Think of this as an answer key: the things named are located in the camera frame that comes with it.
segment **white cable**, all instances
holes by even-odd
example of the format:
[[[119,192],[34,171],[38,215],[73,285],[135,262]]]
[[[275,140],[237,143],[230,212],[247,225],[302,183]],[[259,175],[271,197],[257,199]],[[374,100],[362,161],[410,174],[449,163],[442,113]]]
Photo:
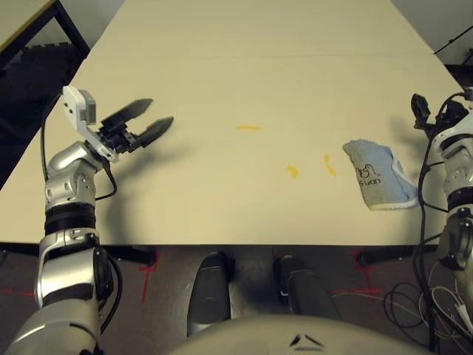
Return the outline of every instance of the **white cable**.
[[[458,291],[457,278],[454,277],[454,279],[455,279],[455,293],[457,294],[458,299],[464,304],[465,302],[464,302],[463,299],[461,298],[461,293]]]
[[[453,292],[451,292],[448,288],[446,287],[443,287],[443,286],[437,286],[437,287],[434,287],[432,289],[432,300],[434,301],[435,305],[438,307],[438,309],[440,310],[440,312],[442,312],[446,317],[448,317],[457,327],[459,327],[462,331],[464,331],[465,333],[467,334],[470,334],[469,331],[467,331],[463,326],[461,326],[456,320],[455,318],[452,316],[452,315],[448,315],[444,310],[443,308],[440,307],[440,305],[438,304],[437,300],[435,299],[435,290],[444,290],[446,292],[448,292],[456,301],[457,301],[457,304],[460,302],[459,299],[455,296],[455,294]]]
[[[427,285],[430,285],[430,280],[432,279],[432,275],[434,273],[434,269],[435,267],[439,264],[439,261],[437,260],[435,262],[435,264],[432,266],[432,268],[430,269],[430,272],[429,272],[429,279],[427,279]]]
[[[360,296],[360,297],[371,298],[371,299],[373,299],[373,300],[380,300],[380,301],[383,301],[383,302],[384,302],[384,298],[383,298],[383,297],[372,296],[372,295],[370,295],[370,294],[357,294],[356,292],[343,292],[343,293],[341,293],[341,294],[333,294],[333,295],[332,295],[332,298],[344,296],[345,294],[349,294],[349,295],[352,295],[352,296]],[[386,299],[386,302],[392,303],[392,305],[395,305],[396,307],[402,308],[402,309],[404,309],[406,312],[410,313],[412,316],[414,316],[414,317],[416,317],[416,318],[422,320],[422,318],[421,318],[418,314],[416,314],[415,312],[411,311],[410,309],[404,307],[403,305],[400,305],[399,303],[390,301],[390,300],[388,300],[388,299]]]
[[[419,311],[419,314],[416,314],[415,312],[411,311],[410,309],[404,307],[403,305],[397,303],[397,302],[392,302],[390,300],[388,300],[387,298],[384,299],[383,297],[377,297],[377,296],[372,296],[370,294],[358,294],[356,292],[343,292],[341,294],[334,294],[332,295],[332,298],[335,298],[335,297],[340,297],[340,296],[343,296],[345,294],[348,294],[348,295],[352,295],[352,296],[360,296],[360,297],[365,297],[365,298],[370,298],[372,300],[379,300],[379,301],[383,301],[386,300],[386,302],[388,303],[392,303],[392,305],[395,305],[396,307],[399,307],[401,309],[404,309],[406,312],[410,313],[412,316],[418,318],[419,320],[422,320],[423,323],[426,325],[426,327],[428,328],[429,327],[429,323],[422,317],[422,312]],[[435,333],[442,339],[445,339],[445,340],[448,340],[448,339],[451,339],[451,338],[455,338],[455,337],[460,337],[460,335],[455,335],[455,333],[442,333],[441,331],[435,331]]]
[[[457,312],[460,315],[460,318],[463,320],[463,323],[465,323],[466,327],[468,328],[470,334],[473,334],[473,324],[472,324],[472,321],[470,320],[470,316],[468,315],[468,312],[466,311],[466,306],[455,305],[455,308],[457,309]]]
[[[423,300],[423,294],[419,297],[419,302],[418,302],[418,310],[419,310],[419,314],[421,316],[421,319],[423,320],[423,323],[426,325],[426,327],[428,328],[429,327],[429,323],[427,322],[427,320],[423,317],[423,313],[422,313],[422,306],[421,306],[421,303],[422,303],[422,300]],[[453,333],[450,333],[449,331],[447,331],[447,334],[445,333],[442,333],[441,331],[435,331],[435,333],[442,339],[451,339],[451,338],[458,338],[458,337],[461,337],[461,335],[458,335],[455,333],[455,331],[453,331]]]
[[[456,339],[458,338],[459,336],[454,336],[454,333],[450,333],[449,329],[447,328],[447,326],[445,325],[445,323],[443,322],[442,318],[441,317],[438,317],[438,321],[441,323],[441,325],[443,326],[443,328],[447,331],[447,333],[451,334],[451,338],[452,340],[455,342],[455,344],[457,344],[457,347],[459,347],[459,349],[464,352],[466,355],[472,355],[472,353],[469,353],[468,351],[466,351],[460,344],[460,342]]]

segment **table leg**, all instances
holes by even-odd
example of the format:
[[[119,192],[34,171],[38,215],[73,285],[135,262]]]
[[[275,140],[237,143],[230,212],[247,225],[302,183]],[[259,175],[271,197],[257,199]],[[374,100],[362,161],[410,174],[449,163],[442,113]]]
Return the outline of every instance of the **table leg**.
[[[384,246],[375,250],[362,251],[356,257],[360,266],[367,267],[375,263],[383,261],[401,259],[403,257],[411,257],[416,246]],[[427,245],[424,252],[434,252],[437,250],[436,245]]]
[[[146,266],[151,266],[156,261],[156,254],[154,252],[141,251],[132,246],[102,246],[102,248],[107,250],[116,259],[141,263]],[[39,254],[39,245],[29,243],[0,243],[0,251],[37,257]]]
[[[48,7],[0,52],[0,70],[55,16],[56,9]]]
[[[78,49],[82,56],[86,58],[89,55],[90,48],[79,33],[77,27],[74,25],[74,22],[72,22],[72,19],[67,14],[67,11],[59,0],[55,1],[52,6],[55,8],[54,17],[56,21],[66,33],[67,37],[71,40],[72,44]]]

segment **cable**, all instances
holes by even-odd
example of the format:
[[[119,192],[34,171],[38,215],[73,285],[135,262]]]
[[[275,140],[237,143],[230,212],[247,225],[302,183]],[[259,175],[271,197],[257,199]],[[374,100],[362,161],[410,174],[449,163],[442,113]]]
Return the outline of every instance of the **cable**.
[[[359,296],[359,297],[369,298],[369,299],[372,299],[372,300],[378,300],[378,301],[382,301],[382,302],[388,302],[388,303],[394,305],[395,307],[398,307],[398,308],[404,310],[405,312],[411,314],[412,316],[418,318],[420,321],[422,321],[422,322],[426,325],[426,327],[429,326],[428,323],[427,323],[427,321],[426,321],[424,318],[422,318],[421,315],[416,314],[414,311],[411,311],[410,309],[408,309],[407,307],[404,307],[404,306],[403,306],[402,304],[400,304],[400,303],[397,303],[397,302],[392,301],[392,300],[385,299],[385,298],[383,298],[383,297],[372,296],[372,295],[370,295],[370,294],[359,294],[359,293],[356,293],[356,292],[343,292],[343,293],[340,293],[340,294],[333,294],[333,295],[332,295],[332,298],[337,298],[337,297],[344,296],[344,295]],[[448,334],[443,334],[443,333],[441,333],[441,332],[439,332],[439,331],[437,331],[437,333],[438,333],[439,335],[443,336],[444,339],[450,339],[450,338],[452,337],[452,334],[450,334],[450,333],[448,333]]]
[[[427,202],[423,202],[423,204],[431,209],[436,209],[437,211],[440,211],[440,212],[445,212],[445,213],[449,213],[449,210],[448,209],[442,209],[441,207],[437,207],[437,206],[434,206],[434,205],[431,205],[430,203],[427,203]]]
[[[427,279],[427,283],[430,285],[430,280],[432,279],[432,275],[434,273],[434,269],[437,267],[437,265],[440,264],[440,261],[436,261],[435,264],[432,266],[429,272],[429,279]]]
[[[107,314],[105,320],[103,321],[101,325],[101,334],[104,333],[104,331],[106,330],[106,327],[109,325],[110,321],[115,315],[115,312],[117,311],[117,308],[118,308],[118,304],[120,303],[120,300],[121,300],[121,294],[123,292],[123,277],[121,275],[120,268],[118,267],[118,264],[115,261],[115,259],[112,257],[112,255],[107,253],[107,256],[109,258],[109,262],[112,264],[112,267],[115,270],[115,274],[117,276],[118,287],[117,287],[117,294],[115,295],[115,301],[113,301],[113,305],[110,308],[110,312]]]
[[[460,299],[460,301],[465,304],[465,302],[463,301],[463,299],[461,298],[462,294],[458,291],[458,283],[457,283],[457,278],[454,276],[455,278],[455,293],[457,294],[458,298]]]
[[[435,118],[436,124],[437,122],[441,119],[442,112],[445,110],[446,105],[455,97],[457,96],[463,96],[463,92],[456,92],[453,95],[450,95],[440,106],[440,109],[438,111],[438,114]],[[426,278],[426,270],[425,270],[425,265],[423,262],[423,247],[425,243],[427,243],[428,240],[434,240],[440,235],[437,235],[433,238],[428,238],[425,239],[425,232],[426,232],[426,210],[425,207],[434,207],[432,205],[427,204],[425,200],[423,199],[423,182],[424,179],[427,175],[427,173],[430,171],[429,164],[427,161],[429,160],[429,153],[430,153],[430,148],[432,146],[432,140],[436,136],[436,131],[434,128],[434,131],[431,134],[431,137],[429,137],[429,142],[427,144],[426,152],[423,157],[423,162],[422,162],[422,167],[421,167],[421,173],[419,175],[419,181],[418,181],[418,200],[419,200],[419,205],[421,207],[421,241],[419,244],[415,247],[414,253],[412,254],[412,263],[413,263],[413,268],[414,268],[414,275],[415,278],[418,282],[419,287],[422,290],[422,293],[425,295],[426,299],[426,318],[427,322],[429,323],[429,350],[433,352],[435,350],[435,346],[437,345],[438,339],[437,336],[435,335],[435,318],[434,318],[434,312],[433,312],[433,301],[432,301],[432,295],[430,294],[429,290],[429,284],[427,282]]]
[[[432,168],[433,166],[437,166],[437,165],[441,165],[441,164],[445,164],[445,163],[443,161],[438,161],[437,163],[429,164],[428,167]]]
[[[438,301],[435,299],[435,290],[444,290],[446,292],[448,292],[453,298],[454,300],[459,303],[460,300],[455,296],[455,294],[453,292],[451,292],[449,289],[447,289],[446,287],[443,287],[443,286],[437,286],[437,287],[434,287],[432,289],[432,299],[434,301],[434,304],[436,306],[436,308],[447,318],[449,318],[457,328],[461,329],[462,332],[466,333],[466,334],[469,334],[468,330],[466,330],[463,326],[460,325],[460,323],[458,323],[455,318],[453,318],[451,315],[448,315],[438,304]]]
[[[411,324],[411,325],[402,325],[398,319],[396,318],[395,316],[395,313],[394,313],[394,308],[392,307],[392,303],[394,302],[394,295],[395,294],[398,294],[404,298],[406,298],[407,300],[409,300],[414,306],[417,305],[416,301],[413,300],[413,298],[411,298],[408,294],[405,294],[404,292],[400,292],[400,291],[396,291],[399,287],[403,286],[403,285],[408,285],[408,286],[411,286],[413,288],[415,288],[416,291],[418,292],[421,292],[421,290],[416,286],[416,285],[413,285],[411,283],[398,283],[396,284],[392,290],[390,292],[387,292],[385,295],[384,295],[384,302],[383,302],[383,308],[384,308],[384,313],[386,314],[386,317],[387,319],[393,323],[394,325],[398,326],[398,327],[402,327],[402,328],[416,328],[418,327],[419,325],[422,325],[423,321],[421,320],[420,322],[417,322],[415,324]],[[391,297],[391,315],[392,315],[392,318],[391,316],[389,315],[389,312],[387,311],[387,308],[386,308],[386,301],[387,301],[387,298],[388,297]]]
[[[360,296],[360,297],[366,297],[366,298],[370,298],[370,299],[373,299],[373,300],[379,300],[379,301],[383,301],[384,302],[384,298],[383,297],[377,297],[377,296],[372,296],[370,294],[357,294],[356,292],[342,292],[340,294],[333,294],[332,295],[332,298],[336,298],[336,297],[340,297],[340,296],[344,296],[344,295],[350,295],[350,296]],[[403,310],[405,310],[407,313],[411,314],[412,316],[422,320],[422,318],[416,314],[415,312],[411,311],[410,309],[408,309],[407,307],[404,307],[403,305],[397,303],[397,302],[393,302],[393,301],[390,301],[390,300],[386,300],[386,302],[389,302],[389,303],[392,303],[393,305],[395,305],[396,307],[399,307]]]
[[[452,38],[449,40],[449,43],[445,44],[443,47],[441,47],[439,50],[437,50],[436,52],[434,52],[434,54],[438,54],[440,53],[442,50],[444,50],[445,48],[447,48],[450,44],[452,44],[453,42],[457,41],[461,36],[463,36],[465,33],[467,33],[468,31],[470,31],[471,29],[473,28],[473,26],[470,26],[468,27],[466,30],[464,30],[461,34],[459,34],[458,36],[456,36],[455,38]]]
[[[443,320],[441,318],[438,318],[438,321],[440,322],[440,324],[443,326],[443,328],[445,329],[445,331],[451,335],[451,339],[455,342],[455,344],[457,344],[457,347],[459,347],[459,349],[464,352],[466,355],[471,355],[471,353],[469,353],[468,351],[466,351],[460,344],[460,342],[458,342],[457,338],[458,336],[455,336],[454,333],[450,333],[449,329],[447,328],[447,326],[445,325],[445,323],[443,322]]]
[[[423,323],[426,325],[426,327],[429,326],[429,323],[427,323],[426,319],[425,319],[425,316],[423,315],[423,312],[422,312],[422,300],[423,300],[423,294],[420,294],[419,295],[419,299],[418,299],[418,311],[419,311],[419,314],[423,320]],[[440,317],[437,318],[437,320],[439,320],[440,322],[442,322],[442,319]],[[441,331],[439,330],[436,330],[435,333],[442,339],[451,339],[451,338],[458,338],[458,337],[461,337],[461,335],[458,335],[455,333],[455,331],[453,331],[453,333],[450,333],[448,331],[448,329],[446,328],[446,326],[444,326],[444,328],[447,330],[447,333],[442,333]]]
[[[58,93],[54,98],[52,98],[52,100],[46,106],[46,109],[43,111],[43,115],[41,116],[40,147],[41,147],[41,166],[43,168],[44,181],[47,181],[47,178],[48,178],[47,168],[46,168],[46,152],[44,150],[44,131],[46,130],[46,119],[60,96],[61,96],[61,93]]]
[[[111,196],[115,195],[117,193],[117,190],[118,190],[117,182],[115,181],[115,178],[113,177],[112,170],[110,169],[110,162],[109,161],[107,161],[107,160],[103,161],[103,170],[105,170],[106,176],[109,177],[110,182],[113,185],[113,191],[110,192],[107,195],[95,198],[96,201],[103,200],[105,198],[111,197]]]

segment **black cable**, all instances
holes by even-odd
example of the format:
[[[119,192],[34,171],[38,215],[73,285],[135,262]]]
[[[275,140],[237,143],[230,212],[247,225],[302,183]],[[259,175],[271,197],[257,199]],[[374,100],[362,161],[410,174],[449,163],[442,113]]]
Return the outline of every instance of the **black cable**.
[[[466,30],[464,30],[461,34],[459,34],[458,36],[456,36],[455,38],[452,38],[449,40],[449,43],[445,44],[443,47],[441,47],[439,50],[437,50],[436,52],[434,52],[434,54],[438,54],[440,53],[442,50],[444,50],[445,48],[447,48],[450,44],[452,44],[453,42],[457,41],[461,36],[463,36],[464,34],[466,34],[468,31],[470,31],[471,29],[473,28],[473,26],[470,26],[468,27]]]
[[[433,312],[433,300],[432,295],[430,294],[429,285],[426,278],[426,270],[425,265],[423,263],[423,246],[426,243],[425,233],[426,233],[426,209],[425,209],[425,201],[423,200],[422,195],[422,188],[423,188],[423,181],[426,177],[428,170],[427,161],[429,159],[430,147],[432,146],[432,139],[429,139],[429,143],[427,144],[426,153],[423,157],[423,163],[421,167],[421,174],[419,176],[418,181],[418,200],[419,205],[421,206],[421,242],[418,246],[415,247],[414,253],[412,255],[412,259],[414,260],[414,269],[417,271],[416,279],[418,281],[419,287],[421,288],[422,292],[426,295],[426,317],[427,322],[429,323],[429,350],[433,352],[435,350],[435,346],[437,345],[438,338],[435,335],[435,320],[434,320],[434,312]],[[420,251],[419,254],[419,264],[417,264],[415,254]]]
[[[449,213],[448,209],[442,209],[441,207],[431,205],[430,203],[427,203],[426,201],[424,201],[423,204],[431,209],[436,209],[437,211],[440,211],[440,212]]]
[[[103,162],[103,170],[105,170],[106,176],[109,177],[110,182],[113,185],[113,191],[107,195],[95,198],[96,201],[103,200],[104,198],[113,196],[117,193],[117,190],[118,190],[117,182],[115,181],[115,178],[113,177],[112,170],[110,169],[110,163],[107,160]]]
[[[394,315],[394,314],[392,314],[392,317],[393,317],[394,319],[390,319],[389,314],[388,314],[388,312],[387,312],[387,308],[386,308],[387,297],[388,297],[388,295],[390,295],[390,294],[391,294],[391,293],[389,292],[389,293],[387,293],[387,294],[384,295],[384,302],[383,302],[384,313],[387,315],[388,319],[389,319],[394,325],[396,325],[396,326],[398,327],[398,329],[399,329],[407,338],[409,338],[409,340],[410,340],[411,342],[414,342],[415,344],[417,344],[417,345],[419,345],[419,346],[422,346],[422,347],[427,347],[427,346],[429,346],[429,344],[423,344],[423,343],[419,342],[418,340],[414,339],[409,333],[407,333],[407,332],[404,330],[405,327],[401,326],[401,325],[397,322],[397,319],[395,318],[395,315]]]
[[[109,262],[112,264],[113,269],[115,270],[115,274],[117,276],[117,294],[115,295],[115,301],[113,301],[113,305],[110,308],[110,312],[107,314],[105,320],[103,321],[101,325],[101,334],[104,333],[106,330],[106,327],[109,325],[110,321],[112,320],[113,316],[115,315],[115,312],[117,311],[118,305],[121,300],[121,294],[123,292],[123,277],[121,275],[120,268],[118,267],[117,262],[113,258],[112,255],[107,253],[107,256],[109,258]]]
[[[457,96],[463,96],[463,92],[456,92],[453,95],[450,95],[440,106],[440,109],[438,111],[438,114],[435,118],[436,123],[441,119],[442,112],[445,110],[446,105],[454,98]],[[423,199],[423,182],[424,179],[427,175],[427,173],[430,171],[429,164],[427,163],[429,159],[429,153],[430,153],[430,148],[432,146],[432,140],[436,136],[436,131],[434,130],[431,134],[431,137],[429,138],[429,142],[427,144],[426,148],[426,153],[423,157],[423,163],[421,167],[421,173],[419,175],[419,181],[418,181],[418,200],[419,200],[419,205],[421,207],[421,241],[419,244],[415,247],[414,253],[412,254],[412,261],[413,261],[413,266],[414,266],[414,274],[415,278],[418,281],[419,287],[421,287],[422,292],[425,295],[425,300],[426,300],[426,318],[427,322],[429,323],[429,350],[431,352],[435,351],[435,346],[438,343],[438,338],[435,335],[435,316],[434,316],[434,306],[433,306],[433,299],[432,295],[430,294],[430,289],[429,289],[429,284],[427,282],[426,278],[426,269],[425,269],[425,264],[423,262],[423,247],[425,243],[427,243],[430,240],[434,240],[435,238],[439,237],[440,235],[434,236],[432,238],[425,238],[425,232],[426,232],[426,210],[425,206],[426,202]]]
[[[443,110],[445,109],[445,106],[448,104],[449,101],[451,101],[453,98],[456,98],[457,96],[461,96],[462,98],[465,97],[464,92],[456,92],[455,94],[450,95],[446,100],[443,102],[442,106],[440,106],[440,109],[438,110],[438,114],[435,117],[436,120],[440,118],[440,115],[442,115]]]
[[[50,114],[52,108],[56,104],[56,101],[61,96],[61,93],[58,93],[46,106],[46,109],[43,111],[43,115],[41,116],[41,128],[40,128],[40,146],[41,146],[41,166],[43,168],[43,176],[44,181],[47,181],[47,169],[46,169],[46,152],[44,149],[44,131],[46,130],[46,119],[47,116]]]
[[[462,336],[462,338],[464,338],[465,340],[467,340],[470,344],[473,342],[473,337],[472,335],[466,333],[464,330],[462,330],[461,328],[459,328],[453,321],[452,319],[450,319],[450,317],[446,316],[445,314],[442,313],[442,311],[439,309],[439,307],[436,306],[436,304],[434,304],[434,308],[435,310],[437,311],[437,314],[438,316],[442,317],[443,320],[448,324],[450,325],[450,327],[455,330],[457,333],[459,333],[459,335]]]
[[[437,165],[441,165],[441,164],[444,164],[444,162],[443,161],[438,161],[437,163],[429,164],[428,167],[432,168],[433,166],[437,166]]]
[[[388,293],[386,293],[386,294],[384,295],[384,303],[383,303],[384,313],[386,314],[388,320],[389,320],[391,323],[393,323],[393,324],[395,324],[395,325],[397,325],[397,326],[400,326],[400,327],[402,327],[402,328],[417,328],[419,325],[423,325],[423,321],[422,321],[422,320],[417,321],[417,322],[414,323],[414,324],[403,325],[403,324],[401,324],[401,323],[398,321],[397,317],[395,316],[395,312],[394,312],[394,296],[395,296],[396,294],[397,294],[397,295],[400,295],[400,296],[402,296],[402,297],[404,297],[404,298],[407,299],[407,300],[409,300],[416,308],[417,308],[417,306],[418,306],[418,304],[416,303],[416,301],[415,301],[413,298],[411,298],[408,294],[405,294],[404,292],[401,292],[401,291],[397,291],[397,289],[398,289],[399,287],[403,286],[403,285],[408,285],[408,286],[410,286],[410,287],[413,287],[413,288],[415,288],[415,290],[416,290],[417,292],[421,293],[421,290],[419,289],[419,287],[417,287],[416,285],[413,285],[413,284],[411,284],[411,283],[398,283],[398,284],[396,284],[396,285],[392,288],[392,290],[391,290],[390,292],[388,292]],[[386,309],[386,301],[387,301],[387,298],[388,298],[388,297],[390,297],[389,302],[390,302],[390,304],[391,304],[390,308],[391,308],[391,315],[392,315],[392,318],[391,318],[391,316],[389,315],[389,312],[387,312],[387,309]]]

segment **table top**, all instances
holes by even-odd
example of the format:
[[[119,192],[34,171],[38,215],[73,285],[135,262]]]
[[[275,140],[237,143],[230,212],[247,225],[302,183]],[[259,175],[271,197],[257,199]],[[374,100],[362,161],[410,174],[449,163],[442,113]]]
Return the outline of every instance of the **table top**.
[[[0,52],[55,0],[0,1]]]
[[[173,126],[112,167],[118,193],[97,202],[105,244],[403,245],[417,243],[419,208],[371,212],[342,145],[391,146],[417,179],[425,134],[413,93],[434,112],[459,86],[388,2],[361,0],[127,1],[72,80],[105,118],[153,98]],[[81,139],[60,99],[46,150]],[[43,236],[39,135],[0,191],[0,241]],[[442,169],[426,181],[445,203]],[[111,189],[103,172],[99,195]],[[427,233],[442,214],[429,214]]]

